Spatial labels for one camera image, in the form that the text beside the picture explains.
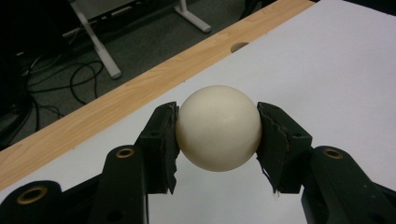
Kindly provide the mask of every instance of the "ball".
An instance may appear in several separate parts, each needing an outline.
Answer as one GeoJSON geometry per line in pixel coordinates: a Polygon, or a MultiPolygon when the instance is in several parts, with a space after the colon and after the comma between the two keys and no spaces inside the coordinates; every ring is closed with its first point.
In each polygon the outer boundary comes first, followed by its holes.
{"type": "Polygon", "coordinates": [[[241,91],[209,86],[187,98],[178,111],[176,138],[193,164],[224,172],[247,162],[262,137],[255,104],[241,91]]]}

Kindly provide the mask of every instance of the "white table surface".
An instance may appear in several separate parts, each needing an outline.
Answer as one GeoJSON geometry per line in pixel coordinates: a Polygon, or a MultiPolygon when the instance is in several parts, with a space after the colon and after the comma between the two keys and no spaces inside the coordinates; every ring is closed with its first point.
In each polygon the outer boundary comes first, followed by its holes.
{"type": "MultiPolygon", "coordinates": [[[[339,147],[374,181],[396,189],[396,18],[322,0],[269,34],[186,80],[92,139],[0,192],[34,180],[63,190],[101,173],[106,154],[133,144],[158,105],[228,85],[278,105],[313,137],[339,147]]],[[[150,195],[150,223],[305,223],[301,195],[274,195],[255,156],[211,173],[177,159],[174,195],[150,195]]]]}

